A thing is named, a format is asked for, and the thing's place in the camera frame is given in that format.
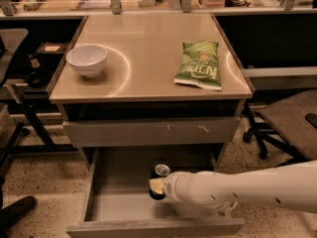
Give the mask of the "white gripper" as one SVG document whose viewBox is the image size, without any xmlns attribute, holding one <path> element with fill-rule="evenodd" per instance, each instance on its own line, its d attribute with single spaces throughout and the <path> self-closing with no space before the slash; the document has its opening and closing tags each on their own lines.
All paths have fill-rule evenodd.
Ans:
<svg viewBox="0 0 317 238">
<path fill-rule="evenodd" d="M 151 178 L 150 189 L 158 194 L 166 196 L 177 202 L 188 202 L 188 183 L 191 178 L 190 173 L 175 172 L 166 178 Z"/>
</svg>

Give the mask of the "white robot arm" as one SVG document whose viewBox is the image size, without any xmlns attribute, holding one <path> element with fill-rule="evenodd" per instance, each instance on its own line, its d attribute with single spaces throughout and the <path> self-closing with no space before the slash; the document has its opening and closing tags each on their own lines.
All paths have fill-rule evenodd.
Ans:
<svg viewBox="0 0 317 238">
<path fill-rule="evenodd" d="M 150 189 L 167 198 L 218 211 L 239 202 L 317 212 L 317 162 L 305 162 L 253 172 L 174 172 L 152 178 Z"/>
</svg>

